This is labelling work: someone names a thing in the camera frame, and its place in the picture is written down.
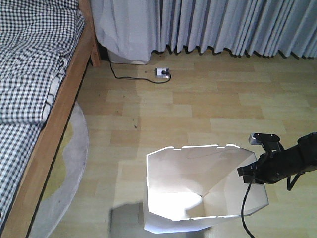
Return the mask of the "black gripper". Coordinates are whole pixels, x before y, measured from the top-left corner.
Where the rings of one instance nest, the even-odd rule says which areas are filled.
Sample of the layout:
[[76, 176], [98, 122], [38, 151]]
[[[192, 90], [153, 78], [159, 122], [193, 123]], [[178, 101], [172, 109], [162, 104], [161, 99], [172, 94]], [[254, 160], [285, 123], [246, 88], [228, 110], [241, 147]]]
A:
[[289, 177], [281, 161], [281, 152], [262, 154], [260, 158], [237, 169], [238, 176], [243, 177], [244, 183], [274, 184]]

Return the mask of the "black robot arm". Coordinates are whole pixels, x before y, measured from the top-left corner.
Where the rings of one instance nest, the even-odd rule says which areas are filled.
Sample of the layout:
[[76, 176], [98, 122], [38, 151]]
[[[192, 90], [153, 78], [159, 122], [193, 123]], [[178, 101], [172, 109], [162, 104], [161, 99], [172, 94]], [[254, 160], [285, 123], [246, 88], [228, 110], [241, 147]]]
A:
[[275, 134], [252, 133], [249, 143], [261, 145], [265, 153], [247, 166], [237, 169], [244, 183], [274, 184], [287, 178], [290, 191], [300, 175], [317, 169], [317, 133], [298, 139], [298, 144], [284, 149]]

